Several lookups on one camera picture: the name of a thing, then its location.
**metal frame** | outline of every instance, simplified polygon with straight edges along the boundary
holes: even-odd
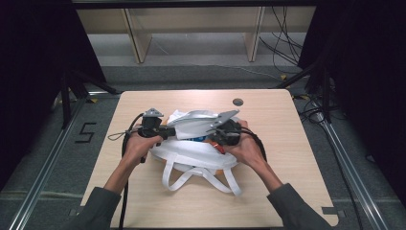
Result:
[[[15,214],[9,227],[10,230],[24,229],[25,225],[27,224],[31,213],[33,212],[34,206],[36,205],[39,196],[41,195],[41,191],[45,186],[45,183],[47,182],[48,178],[50,177],[51,172],[56,164],[56,161],[59,158],[59,155],[66,144],[66,139],[71,132],[71,128],[75,123],[75,120],[78,117],[78,114],[85,103],[86,99],[77,100],[72,119],[67,124],[66,128],[64,128],[59,133],[59,136],[57,137],[57,140],[53,148],[51,149],[48,158],[46,159],[44,165],[42,166],[41,171],[36,177],[33,186],[28,191],[26,197],[24,198],[24,201],[22,202],[20,208]]]
[[[322,113],[318,113],[317,116],[320,121],[324,120],[324,116]],[[359,175],[355,166],[352,164],[349,155],[347,154],[346,150],[341,144],[341,141],[338,138],[338,135],[335,132],[334,127],[332,126],[331,123],[327,122],[326,120],[322,122],[322,126],[325,127],[332,141],[332,145],[335,148],[337,158],[339,160],[340,165],[343,168],[344,174],[346,175],[346,178],[348,179],[351,187],[353,188],[355,194],[357,195],[359,202],[362,205],[368,219],[370,220],[373,229],[376,230],[389,229],[388,224],[383,218],[378,206],[374,202],[370,192],[368,191],[367,187],[362,181],[361,176]]]

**table surface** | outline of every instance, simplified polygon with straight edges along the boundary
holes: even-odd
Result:
[[[242,99],[243,105],[233,105]],[[280,179],[298,191],[302,198],[331,225],[336,215],[323,215],[322,207],[333,207],[313,152],[305,136],[295,105],[284,89],[173,90],[124,92],[109,130],[82,205],[95,186],[102,187],[121,159],[123,139],[110,141],[107,135],[124,131],[132,120],[151,107],[167,117],[175,109],[209,109],[223,112],[239,109],[237,116],[247,120],[266,149],[268,162]],[[124,226],[135,228],[181,227],[270,227],[282,226],[275,209],[266,199],[268,192],[259,177],[239,164],[233,174],[242,195],[224,194],[204,178],[193,176],[176,192],[162,185],[165,165],[153,157],[138,166],[129,178],[128,203]],[[178,172],[172,173],[172,183]],[[112,221],[117,227],[119,204]]]

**dark sleeve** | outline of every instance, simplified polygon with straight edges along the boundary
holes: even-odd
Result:
[[[267,197],[282,218],[285,229],[332,229],[290,184],[282,185]]]
[[[110,229],[111,219],[120,199],[121,196],[113,192],[103,188],[94,188],[80,214],[62,229]]]

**white bag strap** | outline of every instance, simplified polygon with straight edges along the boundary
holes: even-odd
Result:
[[[227,182],[229,183],[229,186],[231,190],[233,191],[233,194],[236,196],[240,196],[242,194],[241,189],[239,188],[236,179],[234,178],[231,168],[229,169],[224,169],[224,175],[226,176]]]
[[[204,168],[192,168],[186,172],[184,172],[177,180],[175,183],[172,185],[169,184],[169,177],[170,173],[173,169],[173,164],[176,161],[177,154],[170,154],[167,158],[167,164],[164,168],[164,174],[162,176],[162,183],[165,187],[167,187],[170,191],[175,191],[178,190],[180,187],[182,187],[186,181],[188,181],[189,178],[191,178],[192,175],[199,175],[203,176],[206,178],[213,186],[215,186],[219,191],[223,193],[231,193],[233,192],[236,196],[241,194],[241,189],[237,185],[236,180],[234,179],[231,169],[224,170],[224,174],[226,176],[226,179],[230,185],[230,188],[227,188],[221,181],[219,181],[215,176],[213,176],[208,170]]]

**wire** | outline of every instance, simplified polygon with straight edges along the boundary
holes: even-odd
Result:
[[[245,72],[256,74],[256,75],[268,76],[268,77],[271,77],[272,79],[275,79],[276,81],[283,81],[283,80],[281,80],[281,79],[279,79],[279,78],[277,78],[277,77],[275,77],[273,75],[265,74],[265,73],[261,73],[261,72],[256,72],[256,71],[252,71],[252,70],[248,70],[248,69],[244,69],[244,68],[239,67],[239,66],[229,66],[229,65],[214,65],[214,66],[223,67],[223,68],[231,68],[231,69],[240,69],[240,70],[243,70]]]
[[[273,55],[272,55],[272,62],[274,64],[274,67],[276,69],[278,69],[280,72],[282,73],[286,73],[286,74],[298,74],[298,73],[293,73],[293,72],[287,72],[287,71],[283,71],[282,69],[280,69],[276,63],[275,63],[275,55],[279,55],[281,58],[284,58],[285,60],[289,61],[291,64],[294,65],[298,65],[298,60],[297,58],[299,58],[299,54],[297,53],[295,46],[297,48],[301,48],[302,46],[299,45],[297,42],[293,41],[293,39],[288,35],[287,32],[287,22],[286,22],[286,15],[287,15],[287,7],[283,7],[283,22],[281,23],[280,19],[278,18],[275,9],[272,7],[272,12],[274,13],[278,24],[280,25],[281,31],[279,35],[275,35],[274,33],[272,33],[272,35],[274,37],[277,38],[277,42],[275,44],[275,47],[270,46],[269,44],[267,44],[261,37],[259,38],[263,44],[265,44],[265,46],[270,49],[271,51],[273,51]],[[286,40],[282,39],[281,36],[284,35],[286,37]],[[277,47],[280,41],[286,42],[289,45],[289,49],[290,52],[292,54],[292,57],[278,51]]]
[[[117,132],[117,133],[113,133],[113,134],[108,135],[107,138],[110,141],[116,141],[116,140],[119,140],[120,137],[122,137],[124,134],[125,134],[125,132]]]
[[[125,131],[125,137],[123,139],[123,145],[122,145],[122,157],[124,157],[125,154],[125,149],[126,149],[126,144],[128,142],[128,139],[131,136],[131,130],[134,128],[135,123],[140,119],[144,114],[140,113],[131,123],[129,126],[128,130]],[[122,213],[120,214],[120,223],[119,223],[119,229],[123,230],[124,227],[124,218],[125,218],[125,210],[126,210],[126,204],[127,204],[127,198],[128,198],[128,181],[126,182],[124,186],[124,194],[123,194],[123,206],[122,206]]]
[[[280,27],[281,27],[280,36],[278,37],[278,39],[279,39],[279,40],[282,40],[282,39],[281,39],[281,35],[282,35],[282,33],[283,33],[284,36],[287,38],[287,43],[289,44],[289,48],[290,48],[290,51],[291,51],[291,53],[292,53],[292,55],[293,55],[293,58],[296,59],[295,55],[296,55],[297,57],[299,57],[299,55],[298,55],[298,53],[296,52],[296,49],[295,49],[295,47],[294,47],[294,45],[293,45],[292,43],[297,44],[297,42],[293,41],[293,39],[289,36],[289,34],[288,34],[288,32],[287,32],[287,21],[286,21],[287,7],[283,7],[283,23],[282,23],[282,24],[281,24],[280,19],[279,19],[278,16],[277,16],[277,14],[275,13],[274,7],[272,7],[272,12],[274,13],[274,15],[275,15],[275,17],[276,17],[276,19],[277,19],[277,21],[278,21],[278,24],[279,24]]]
[[[316,121],[312,118],[312,116],[316,115],[319,112],[323,112],[323,109],[321,107],[315,107],[315,108],[310,108],[307,109],[308,105],[315,102],[315,100],[317,99],[318,96],[310,96],[310,100],[308,101],[308,103],[306,103],[304,105],[304,109],[302,112],[298,112],[299,116],[301,116],[301,121],[304,122],[306,120],[308,120],[310,123],[312,124],[320,124],[321,122],[324,121],[324,119],[322,121]]]
[[[259,149],[260,149],[260,153],[262,154],[263,159],[268,162],[268,159],[266,157],[266,152],[265,152],[265,147],[263,146],[262,141],[260,140],[260,138],[258,137],[257,134],[255,134],[253,131],[251,131],[251,129],[247,128],[247,127],[241,127],[241,133],[246,133],[248,135],[250,135],[254,141],[257,143]]]

